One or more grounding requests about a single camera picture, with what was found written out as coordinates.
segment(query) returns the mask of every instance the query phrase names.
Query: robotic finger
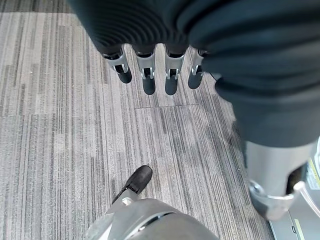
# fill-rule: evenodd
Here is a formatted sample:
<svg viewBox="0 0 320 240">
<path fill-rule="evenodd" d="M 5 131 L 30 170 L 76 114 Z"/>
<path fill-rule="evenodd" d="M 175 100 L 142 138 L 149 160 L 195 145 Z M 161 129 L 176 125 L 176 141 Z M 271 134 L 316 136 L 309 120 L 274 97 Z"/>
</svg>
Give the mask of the robotic finger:
<svg viewBox="0 0 320 240">
<path fill-rule="evenodd" d="M 89 228 L 87 240 L 218 240 L 191 216 L 156 199 L 140 199 L 152 176 L 138 168 L 115 197 L 106 215 Z"/>
</svg>

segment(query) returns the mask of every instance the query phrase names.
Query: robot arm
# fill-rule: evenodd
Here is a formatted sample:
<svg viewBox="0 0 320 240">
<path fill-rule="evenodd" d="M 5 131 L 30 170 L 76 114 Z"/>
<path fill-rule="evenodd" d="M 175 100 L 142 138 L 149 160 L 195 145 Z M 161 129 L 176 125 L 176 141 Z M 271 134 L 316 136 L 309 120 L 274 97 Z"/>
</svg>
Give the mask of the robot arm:
<svg viewBox="0 0 320 240">
<path fill-rule="evenodd" d="M 198 49 L 189 78 L 219 73 L 232 103 L 255 209 L 267 220 L 288 210 L 303 187 L 320 136 L 319 0 L 68 0 L 97 50 L 124 83 L 122 45 L 133 46 L 143 88 L 153 94 L 154 47 L 166 47 L 165 91 L 177 90 L 188 45 Z"/>
</svg>

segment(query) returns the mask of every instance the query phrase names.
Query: black sleeve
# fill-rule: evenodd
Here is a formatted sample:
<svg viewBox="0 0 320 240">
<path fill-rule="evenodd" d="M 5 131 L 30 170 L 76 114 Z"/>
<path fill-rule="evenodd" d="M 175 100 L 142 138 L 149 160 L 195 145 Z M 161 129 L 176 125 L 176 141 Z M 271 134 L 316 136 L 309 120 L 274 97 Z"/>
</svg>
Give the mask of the black sleeve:
<svg viewBox="0 0 320 240">
<path fill-rule="evenodd" d="M 68 0 L 100 52 L 190 44 L 232 103 L 242 138 L 296 147 L 320 136 L 319 0 Z"/>
</svg>

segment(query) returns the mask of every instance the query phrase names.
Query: silver metal bracket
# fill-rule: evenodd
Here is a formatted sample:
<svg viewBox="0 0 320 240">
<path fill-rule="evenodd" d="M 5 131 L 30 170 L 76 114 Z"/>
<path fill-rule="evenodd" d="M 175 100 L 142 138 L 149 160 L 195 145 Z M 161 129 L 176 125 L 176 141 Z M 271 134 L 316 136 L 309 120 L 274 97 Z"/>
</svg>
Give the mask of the silver metal bracket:
<svg viewBox="0 0 320 240">
<path fill-rule="evenodd" d="M 199 66 L 201 66 L 203 59 L 204 59 L 204 57 L 199 54 L 199 50 L 196 50 L 194 52 L 193 59 L 192 59 L 192 68 L 191 68 L 192 75 L 195 76 L 197 74 L 197 70 L 198 70 Z"/>
<path fill-rule="evenodd" d="M 174 77 L 175 80 L 179 78 L 179 74 L 181 72 L 182 65 L 184 63 L 185 55 L 183 54 L 180 57 L 170 57 L 165 52 L 165 76 L 166 79 L 171 79 L 171 77 Z"/>
<path fill-rule="evenodd" d="M 293 193 L 285 196 L 270 196 L 264 193 L 262 187 L 250 182 L 249 193 L 255 209 L 269 221 L 279 220 L 294 203 L 305 187 L 304 181 L 297 182 L 293 187 Z"/>
<path fill-rule="evenodd" d="M 147 75 L 145 73 L 145 69 L 150 69 L 150 78 L 153 79 L 155 77 L 156 70 L 156 55 L 153 53 L 148 57 L 140 57 L 136 56 L 136 61 L 139 66 L 139 70 L 142 76 L 142 79 L 146 79 Z"/>
<path fill-rule="evenodd" d="M 108 61 L 109 65 L 112 67 L 112 69 L 115 70 L 118 74 L 121 74 L 122 72 L 119 72 L 119 70 L 116 68 L 116 66 L 121 66 L 124 73 L 128 72 L 128 70 L 129 70 L 126 52 L 123 47 L 121 49 L 121 55 L 119 58 L 117 58 L 117 59 L 106 58 L 106 60 Z"/>
</svg>

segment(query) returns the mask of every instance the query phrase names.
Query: striped carpet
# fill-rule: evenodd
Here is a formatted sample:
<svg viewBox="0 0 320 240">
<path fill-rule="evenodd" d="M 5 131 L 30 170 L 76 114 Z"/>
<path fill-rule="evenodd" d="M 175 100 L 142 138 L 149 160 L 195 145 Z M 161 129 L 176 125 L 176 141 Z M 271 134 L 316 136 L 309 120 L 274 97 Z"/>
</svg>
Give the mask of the striped carpet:
<svg viewBox="0 0 320 240">
<path fill-rule="evenodd" d="M 123 84 L 63 1 L 0 2 L 0 239 L 80 240 L 133 171 L 150 165 L 142 193 L 187 213 L 221 240 L 273 239 L 250 204 L 231 106 L 206 75 L 165 94 Z"/>
</svg>

